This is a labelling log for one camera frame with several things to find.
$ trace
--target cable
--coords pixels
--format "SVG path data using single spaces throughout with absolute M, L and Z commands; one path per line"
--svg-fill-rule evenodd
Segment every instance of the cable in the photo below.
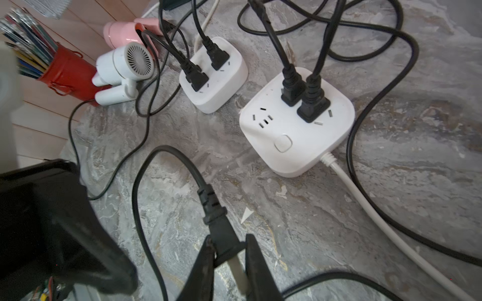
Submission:
M 266 14 L 266 8 L 264 4 L 258 0 L 249 0 L 248 2 L 249 2 L 249 5 L 251 5 L 252 9 L 256 12 L 263 26 L 265 27 L 266 32 L 269 36 L 269 39 L 273 43 L 273 46 L 276 49 L 276 52 L 278 53 L 281 59 L 281 62 L 283 63 L 283 67 L 285 69 L 289 69 L 290 60 L 288 59 L 288 56 L 286 55 L 286 52 L 284 51 L 284 48 L 281 45 L 280 40 L 278 39 L 278 36 L 276 36 L 273 26 L 271 25 L 271 21 L 269 20 L 268 15 Z
M 198 30 L 198 33 L 201 36 L 201 39 L 203 40 L 207 39 L 207 36 L 204 34 L 204 31 L 202 30 L 201 24 L 199 24 L 198 11 L 196 10 L 196 0 L 191 0 L 191 10 L 192 10 L 192 18 L 194 19 L 194 25 L 196 25 L 196 29 Z
M 354 1 L 351 1 L 350 3 L 348 3 L 345 8 L 344 8 L 344 11 L 346 11 L 347 9 L 355 6 L 356 4 L 359 4 L 360 2 L 362 2 L 364 0 L 354 0 Z M 403 25 L 403 9 L 402 9 L 402 6 L 400 5 L 400 3 L 398 2 L 398 0 L 388 0 L 390 2 L 390 4 L 393 6 L 394 10 L 395 10 L 395 14 L 396 14 L 396 18 L 397 18 L 397 22 L 396 22 L 396 25 L 395 25 L 395 29 L 397 30 L 400 30 L 402 28 L 402 25 Z M 328 0 L 323 0 L 323 2 L 321 3 L 321 5 L 315 10 L 315 12 L 313 12 L 313 14 L 310 14 L 311 16 L 314 16 L 314 15 L 317 15 L 326 5 L 326 3 L 328 2 Z M 250 28 L 247 28 L 246 26 L 244 26 L 242 23 L 241 23 L 241 17 L 242 15 L 246 12 L 246 10 L 249 8 L 249 4 L 246 4 L 240 11 L 240 13 L 238 14 L 238 26 L 241 28 L 241 30 L 249 33 L 249 34 L 253 34 L 253 35 L 257 35 L 257 36 L 266 36 L 268 35 L 267 32 L 265 31 L 257 31 L 257 30 L 253 30 L 253 29 L 250 29 Z M 294 26 L 291 26 L 287 29 L 283 29 L 283 30 L 278 30 L 278 31 L 275 31 L 275 33 L 277 35 L 282 35 L 282 34 L 287 34 L 287 33 L 290 33 L 296 29 L 299 29 L 300 27 L 302 27 L 303 25 L 307 24 L 309 21 L 312 21 L 313 19 L 311 17 L 308 17 L 307 19 L 301 21 L 300 23 L 294 25 Z M 353 56 L 353 57 L 349 57 L 349 56 L 341 56 L 341 55 L 338 55 L 337 53 L 333 52 L 332 50 L 330 50 L 328 52 L 328 55 L 335 59 L 335 60 L 338 60 L 338 61 L 342 61 L 342 62 L 360 62 L 360 61 L 364 61 L 364 60 L 368 60 L 370 58 L 373 58 L 379 54 L 381 54 L 383 51 L 385 51 L 388 47 L 390 47 L 393 42 L 395 41 L 396 37 L 395 36 L 391 36 L 390 39 L 388 39 L 388 41 L 382 46 L 380 47 L 379 49 L 371 52 L 371 53 L 368 53 L 368 54 L 364 54 L 364 55 L 360 55 L 360 56 Z
M 159 39 L 158 36 L 155 35 L 153 32 L 151 32 L 151 31 L 149 31 L 149 30 L 146 29 L 146 30 L 144 30 L 142 33 L 143 33 L 143 35 L 144 35 L 144 34 L 148 35 L 148 36 L 151 38 L 151 40 L 156 41 L 157 43 L 159 43 L 159 45 L 161 45 L 161 46 L 164 47 L 167 51 L 169 51 L 169 53 L 172 54 L 172 55 L 176 58 L 176 60 L 179 61 L 179 63 L 182 64 L 183 62 L 186 61 L 186 58 L 183 57 L 184 55 L 183 55 L 182 53 L 179 53 L 179 52 L 177 51 L 177 49 L 174 49 L 173 47 L 169 46 L 169 45 L 166 44 L 164 41 L 162 41 L 161 39 Z
M 345 3 L 347 0 L 338 0 L 336 2 L 335 11 L 331 17 L 330 23 L 325 29 L 325 35 L 323 38 L 323 46 L 320 50 L 320 55 L 318 56 L 318 61 L 316 62 L 315 68 L 313 69 L 313 75 L 318 75 L 321 73 L 323 66 L 325 65 L 326 55 L 330 50 L 331 43 L 335 37 L 336 29 L 338 24 L 340 24 L 341 15 L 343 14 Z
M 154 256 L 152 256 L 152 253 L 149 249 L 149 244 L 147 243 L 144 230 L 142 229 L 141 218 L 139 216 L 139 206 L 137 203 L 137 193 L 139 190 L 139 184 L 141 183 L 142 177 L 146 172 L 146 169 L 149 167 L 149 164 L 151 163 L 151 161 L 160 152 L 168 152 L 176 156 L 187 167 L 187 169 L 189 170 L 189 172 L 191 173 L 191 175 L 193 176 L 194 180 L 196 181 L 199 187 L 205 187 L 207 186 L 207 184 L 204 178 L 202 177 L 201 173 L 199 172 L 199 170 L 194 165 L 194 163 L 192 163 L 192 161 L 189 160 L 189 158 L 186 157 L 183 153 L 181 153 L 178 149 L 169 145 L 161 145 L 154 148 L 152 152 L 147 156 L 144 163 L 142 163 L 142 166 L 139 172 L 137 173 L 137 176 L 135 177 L 134 184 L 132 186 L 132 211 L 134 215 L 135 228 L 137 231 L 137 235 L 139 235 L 139 240 L 141 241 L 142 249 L 144 250 L 147 260 L 149 261 L 149 264 L 152 270 L 154 271 L 157 281 L 159 282 L 159 285 L 161 287 L 162 298 L 164 301 L 168 301 L 166 284 L 164 283 L 164 279 L 162 278 L 161 272 L 157 266 L 156 261 L 154 260 Z
M 48 284 L 48 288 L 49 288 L 49 301 L 54 301 L 54 294 L 52 293 L 52 282 L 53 282 L 53 279 L 54 277 L 50 276 L 49 278 L 49 284 Z
M 143 32 L 143 37 L 145 35 L 149 35 L 146 31 Z M 161 75 L 161 70 L 159 68 L 159 60 L 158 60 L 158 57 L 156 55 L 156 52 L 154 51 L 154 48 L 153 46 L 151 45 L 151 43 L 147 43 L 147 46 L 149 47 L 149 49 L 151 50 L 151 53 L 154 55 L 154 67 L 155 69 L 157 70 L 157 76 L 155 78 L 153 78 L 153 80 L 151 80 L 151 82 L 146 86 L 144 87 L 141 92 L 139 93 L 139 96 L 138 98 L 136 99 L 136 102 L 135 102 L 135 109 L 136 109 L 136 112 L 139 114 L 139 116 L 141 117 L 145 117 L 146 118 L 146 132 L 144 134 L 144 138 L 142 139 L 142 141 L 132 150 L 130 151 L 126 156 L 124 156 L 120 162 L 118 163 L 117 167 L 114 169 L 114 172 L 112 173 L 110 179 L 108 180 L 107 182 L 107 185 L 105 186 L 105 188 L 96 196 L 93 196 L 93 197 L 89 197 L 88 199 L 89 200 L 97 200 L 99 198 L 101 198 L 106 192 L 107 190 L 110 188 L 110 186 L 112 185 L 112 183 L 114 183 L 114 180 L 115 180 L 115 177 L 117 175 L 117 173 L 119 172 L 119 170 L 121 169 L 121 167 L 124 165 L 125 161 L 127 161 L 135 152 L 137 152 L 143 145 L 144 143 L 146 142 L 147 140 L 147 137 L 149 136 L 149 118 L 160 112 L 162 109 L 164 109 L 170 102 L 171 100 L 176 96 L 177 92 L 179 92 L 179 89 L 180 87 L 178 86 L 176 88 L 176 90 L 174 91 L 173 94 L 171 94 L 171 96 L 169 97 L 169 99 L 159 108 L 157 109 L 155 112 L 152 112 L 150 114 L 141 114 L 139 112 L 139 109 L 138 109 L 138 105 L 139 105 L 139 100 L 142 96 L 142 94 L 146 91 L 147 87 L 150 86 L 154 81 L 156 81 L 156 87 L 154 89 L 154 92 L 152 94 L 152 97 L 149 101 L 149 104 L 147 106 L 147 111 L 148 112 L 151 112 L 151 108 L 152 108 L 152 104 L 154 103 L 154 99 L 156 97 L 156 94 L 157 94 L 157 91 L 159 89 L 159 81 L 160 81 L 160 75 Z M 189 53 L 189 48 L 187 46 L 187 42 L 185 42 L 185 46 L 186 46 L 186 52 Z M 165 66 L 166 62 L 164 61 L 163 65 L 162 65 L 162 69 L 164 69 L 164 66 Z M 70 114 L 70 117 L 69 117 L 69 120 L 68 120 L 68 126 L 67 126 L 67 129 L 68 129 L 68 136 L 70 138 L 70 143 L 72 144 L 72 148 L 74 149 L 74 153 L 75 153 L 75 157 L 76 157 L 76 162 L 77 162 L 77 166 L 79 167 L 79 176 L 80 176 L 80 159 L 79 159 L 79 154 L 77 152 L 77 148 L 75 147 L 75 143 L 74 143 L 74 139 L 72 137 L 72 129 L 71 129 L 71 124 L 72 124 L 72 119 L 75 115 L 75 113 L 77 112 L 77 110 L 84 104 L 88 103 L 88 102 L 92 102 L 94 100 L 90 100 L 90 101 L 87 101 L 87 102 L 83 102 L 83 103 L 80 103 L 78 104 L 74 110 L 72 111 L 72 113 Z
M 141 18 L 146 18 L 153 10 L 155 10 L 157 7 L 159 7 L 159 2 L 156 2 L 154 5 L 152 5 L 142 16 Z
M 326 153 L 321 157 L 321 162 L 333 169 L 333 171 L 340 177 L 343 183 L 347 186 L 351 194 L 357 199 L 363 210 L 368 214 L 372 221 L 380 228 L 380 230 L 388 236 L 388 238 L 416 265 L 425 271 L 430 277 L 437 281 L 446 290 L 451 292 L 454 296 L 462 301 L 475 301 L 471 296 L 459 288 L 454 282 L 445 277 L 436 268 L 434 268 L 428 261 L 423 259 L 417 252 L 415 252 L 407 243 L 397 235 L 395 231 L 381 218 L 375 209 L 370 205 L 368 200 L 363 196 L 358 187 L 343 171 L 343 169 L 336 163 L 336 158 L 331 153 Z
M 174 46 L 173 41 L 169 38 L 169 35 L 167 34 L 166 28 L 164 27 L 164 19 L 162 17 L 163 10 L 164 10 L 163 0 L 159 0 L 158 17 L 157 17 L 158 20 L 159 20 L 159 28 L 161 29 L 161 32 L 164 35 L 164 38 L 166 39 L 167 43 L 172 48 L 172 50 L 174 52 L 176 52 L 178 55 L 182 55 L 182 53 L 176 48 L 176 46 Z
M 206 18 L 204 19 L 204 22 L 201 25 L 201 28 L 203 30 L 206 30 L 206 27 L 209 23 L 209 20 L 211 20 L 218 4 L 219 4 L 219 0 L 214 0 L 214 3 L 213 3 L 213 6 L 211 7 L 211 10 L 209 11 L 208 15 L 206 16 Z M 201 36 L 198 33 L 196 35 L 196 39 L 194 40 L 194 46 L 192 47 L 194 53 L 198 51 L 200 45 L 201 45 Z
M 303 9 L 301 9 L 299 6 L 294 4 L 293 2 L 289 0 L 281 0 L 283 3 L 287 4 L 289 7 L 293 8 L 295 11 L 298 13 L 302 14 L 303 16 L 307 17 L 308 19 L 319 21 L 319 22 L 325 22 L 328 23 L 329 19 L 327 18 L 322 18 L 315 16 L 313 14 L 310 14 Z M 362 2 L 363 0 L 354 0 L 346 5 L 345 9 L 351 8 L 353 5 L 358 4 Z M 359 23 L 359 22 L 349 22 L 349 21 L 340 21 L 340 25 L 342 26 L 348 26 L 348 27 L 355 27 L 355 28 L 365 28 L 365 29 L 371 29 L 371 30 L 376 30 L 376 31 L 382 31 L 391 34 L 391 38 L 379 49 L 377 49 L 374 52 L 361 55 L 361 56 L 353 56 L 353 57 L 348 57 L 348 56 L 341 56 L 336 54 L 333 51 L 329 51 L 329 55 L 339 61 L 343 62 L 359 62 L 363 60 L 367 60 L 370 58 L 375 57 L 376 55 L 379 55 L 382 53 L 384 50 L 386 50 L 393 42 L 394 40 L 399 37 L 404 39 L 412 48 L 412 56 L 410 58 L 410 61 L 408 62 L 407 66 L 404 68 L 404 70 L 388 85 L 386 86 L 375 98 L 367 105 L 367 107 L 362 111 L 362 113 L 359 115 L 357 120 L 355 121 L 350 134 L 348 136 L 348 142 L 347 142 L 347 165 L 348 165 L 348 170 L 350 173 L 350 176 L 352 177 L 353 182 L 356 184 L 356 186 L 360 189 L 361 193 L 365 196 L 365 198 L 368 200 L 368 202 L 372 205 L 372 207 L 376 210 L 376 212 L 392 227 L 397 229 L 398 231 L 402 232 L 403 234 L 409 236 L 410 238 L 418 241 L 421 244 L 426 245 L 427 247 L 434 249 L 442 254 L 445 254 L 447 256 L 459 259 L 461 261 L 471 263 L 477 266 L 482 267 L 482 259 L 459 252 L 455 251 L 453 249 L 450 249 L 448 247 L 442 246 L 428 238 L 423 237 L 422 235 L 406 228 L 393 218 L 391 218 L 388 214 L 383 212 L 383 210 L 378 207 L 375 202 L 371 200 L 371 198 L 368 196 L 368 194 L 365 192 L 363 189 L 361 183 L 359 182 L 355 168 L 353 166 L 353 143 L 355 141 L 355 136 L 360 128 L 360 125 L 362 124 L 363 120 L 366 118 L 368 113 L 373 109 L 373 107 L 388 93 L 390 90 L 392 90 L 412 69 L 412 67 L 415 65 L 415 62 L 418 58 L 418 44 L 413 39 L 410 35 L 407 35 L 406 33 L 399 31 L 399 29 L 402 27 L 403 24 L 403 9 L 398 0 L 388 0 L 391 5 L 393 6 L 396 16 L 397 16 L 397 22 L 395 28 L 387 27 L 387 26 L 380 26 L 380 25 L 374 25 L 374 24 L 367 24 L 367 23 Z M 240 20 L 241 15 L 243 13 L 243 10 L 240 12 L 240 15 L 238 16 L 238 20 Z
M 77 162 L 77 166 L 79 167 L 79 176 L 80 176 L 80 160 L 79 160 L 79 153 L 77 152 L 77 148 L 75 147 L 75 144 L 74 144 L 74 138 L 72 137 L 72 119 L 74 118 L 75 113 L 81 106 L 87 103 L 91 103 L 94 100 L 95 99 L 91 99 L 76 105 L 75 108 L 72 110 L 72 113 L 70 113 L 70 116 L 68 118 L 68 123 L 67 123 L 68 138 L 70 139 L 70 143 L 72 144 L 72 148 L 74 149 L 75 160 Z
M 358 274 L 350 273 L 350 272 L 343 272 L 343 271 L 331 271 L 331 272 L 326 272 L 322 273 L 319 275 L 316 275 L 314 277 L 311 277 L 307 280 L 304 280 L 298 284 L 295 284 L 291 286 L 290 288 L 287 288 L 281 293 L 283 295 L 283 299 L 286 299 L 296 293 L 301 292 L 304 289 L 307 289 L 309 287 L 312 287 L 313 285 L 328 281 L 328 280 L 333 280 L 333 279 L 346 279 L 346 280 L 352 280 L 359 282 L 361 284 L 364 284 L 370 288 L 373 288 L 380 294 L 384 295 L 385 297 L 393 300 L 393 301 L 403 301 L 399 296 L 395 295 L 385 287 L 379 285 L 373 280 L 370 280 L 366 277 L 363 277 Z
M 263 1 L 263 3 L 268 3 L 268 2 L 271 2 L 273 0 L 268 0 L 268 1 Z M 318 14 L 319 12 L 321 12 L 321 10 L 325 7 L 326 3 L 328 2 L 328 0 L 323 0 L 323 2 L 321 3 L 321 5 L 313 12 L 314 15 Z M 252 34 L 252 35 L 255 35 L 255 36 L 267 36 L 268 33 L 265 32 L 265 31 L 258 31 L 258 30 L 254 30 L 254 29 L 250 29 L 250 28 L 247 28 L 246 26 L 244 26 L 243 24 L 241 24 L 241 17 L 242 15 L 244 14 L 244 12 L 249 8 L 249 4 L 246 4 L 240 11 L 239 15 L 238 15 L 238 26 L 239 28 L 241 28 L 241 30 L 249 33 L 249 34 Z M 292 31 L 295 31 L 299 28 L 301 28 L 302 26 L 304 26 L 305 24 L 307 24 L 308 22 L 310 22 L 311 19 L 307 18 L 303 21 L 301 21 L 300 23 L 296 24 L 296 25 L 293 25 L 289 28 L 286 28 L 286 29 L 283 29 L 283 30 L 278 30 L 278 31 L 275 31 L 275 33 L 277 35 L 284 35 L 284 34 L 287 34 L 287 33 L 290 33 Z

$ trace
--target power strip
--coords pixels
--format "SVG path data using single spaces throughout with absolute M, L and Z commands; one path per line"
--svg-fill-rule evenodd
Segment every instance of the power strip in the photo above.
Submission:
M 224 105 L 248 78 L 248 67 L 241 53 L 228 41 L 221 37 L 212 38 L 220 49 L 229 54 L 229 60 L 219 70 L 211 66 L 206 48 L 202 46 L 191 58 L 191 61 L 209 77 L 207 83 L 199 91 L 194 91 L 187 81 L 184 71 L 179 74 L 179 83 L 190 101 L 203 113 L 215 112 Z
M 311 71 L 296 67 L 303 80 Z M 256 152 L 275 173 L 292 178 L 312 168 L 348 135 L 355 119 L 350 99 L 321 81 L 330 107 L 314 122 L 296 113 L 301 101 L 289 107 L 281 100 L 283 74 L 279 73 L 242 109 L 240 127 Z

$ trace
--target black power plug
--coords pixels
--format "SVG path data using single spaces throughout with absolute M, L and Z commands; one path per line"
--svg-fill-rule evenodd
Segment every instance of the black power plug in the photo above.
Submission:
M 181 68 L 186 75 L 186 79 L 191 83 L 193 90 L 197 92 L 208 82 L 209 77 L 201 70 L 201 67 L 188 60 L 182 53 L 180 53 L 180 55 L 184 57 Z
M 296 71 L 293 64 L 290 64 L 288 68 L 283 68 L 283 76 L 281 99 L 287 105 L 294 106 L 303 96 L 303 92 L 305 92 L 305 82 L 301 79 L 301 75 Z
M 303 102 L 297 113 L 304 121 L 311 123 L 330 107 L 331 102 L 325 97 L 325 91 L 321 88 L 320 75 L 308 76 L 306 85 L 306 91 L 301 97 Z
M 229 54 L 226 51 L 220 49 L 219 46 L 214 43 L 209 37 L 203 39 L 202 44 L 206 47 L 206 52 L 211 59 L 211 66 L 213 66 L 214 70 L 219 70 L 219 68 L 221 68 L 222 65 L 224 65 L 224 63 L 228 61 Z

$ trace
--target power strip switch button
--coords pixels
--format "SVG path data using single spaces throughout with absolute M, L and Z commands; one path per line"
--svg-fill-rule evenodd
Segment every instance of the power strip switch button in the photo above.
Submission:
M 274 146 L 280 153 L 286 152 L 292 145 L 293 141 L 291 141 L 290 137 L 286 134 L 281 135 L 274 141 Z

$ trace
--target white object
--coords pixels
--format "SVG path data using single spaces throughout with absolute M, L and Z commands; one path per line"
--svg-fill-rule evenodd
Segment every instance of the white object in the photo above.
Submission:
M 97 72 L 92 83 L 114 87 L 99 91 L 95 101 L 100 105 L 113 105 L 134 100 L 139 92 L 135 83 L 148 79 L 154 73 L 154 62 L 147 49 L 136 42 L 109 51 L 97 58 Z
M 221 37 L 212 38 L 212 41 L 229 54 L 228 61 L 219 70 L 216 71 L 211 66 L 211 59 L 204 46 L 191 58 L 191 61 L 199 65 L 209 77 L 208 82 L 196 92 L 187 81 L 184 71 L 179 74 L 179 83 L 184 93 L 201 112 L 206 114 L 215 112 L 224 105 L 248 78 L 248 67 L 241 53 Z
M 403 252 L 408 256 L 415 264 L 417 264 L 422 270 L 430 275 L 435 281 L 437 281 L 441 286 L 451 292 L 454 296 L 462 301 L 475 301 L 471 296 L 459 288 L 453 281 L 447 279 L 442 273 L 440 273 L 436 268 L 434 268 L 428 261 L 423 259 L 417 252 L 415 252 L 407 243 L 398 236 L 395 231 L 378 215 L 375 209 L 370 205 L 365 196 L 360 192 L 358 187 L 353 183 L 353 181 L 348 177 L 348 175 L 343 171 L 343 169 L 336 163 L 336 158 L 331 153 L 326 153 L 321 157 L 321 161 L 328 167 L 331 167 L 333 171 L 340 177 L 340 179 L 345 183 L 353 196 L 357 199 L 363 210 L 368 214 L 368 216 L 375 222 L 375 224 L 380 228 L 380 230 L 385 233 L 388 238 Z
M 141 18 L 146 18 L 153 10 L 155 10 L 156 8 L 159 7 L 159 2 L 157 1 L 156 3 L 154 3 L 154 5 L 152 5 L 148 10 L 147 12 L 143 13 L 142 14 L 142 17 Z
M 241 218 L 241 223 L 244 223 L 244 221 L 251 216 L 251 214 L 253 213 L 254 211 L 251 211 L 249 210 L 248 207 L 246 207 L 246 209 L 244 210 L 244 213 L 242 215 L 242 218 Z
M 311 74 L 296 68 L 303 80 Z M 327 152 L 337 147 L 348 135 L 355 109 L 351 101 L 321 80 L 330 107 L 314 122 L 306 123 L 296 110 L 301 100 L 288 106 L 281 100 L 283 74 L 278 74 L 243 108 L 241 130 L 256 152 L 275 173 L 292 178 L 313 167 Z
M 204 19 L 204 22 L 201 24 L 201 28 L 202 28 L 203 31 L 206 29 L 206 27 L 209 23 L 209 20 L 211 20 L 218 4 L 219 4 L 219 0 L 214 0 L 214 3 L 213 3 L 213 6 L 211 7 L 211 10 L 209 11 L 208 15 L 206 16 L 206 19 Z M 196 39 L 194 40 L 194 47 L 192 48 L 192 49 L 194 49 L 194 52 L 198 51 L 198 48 L 199 48 L 200 45 L 201 45 L 201 36 L 198 33 L 196 35 Z
M 0 42 L 0 173 L 17 169 L 10 113 L 23 104 L 13 50 Z

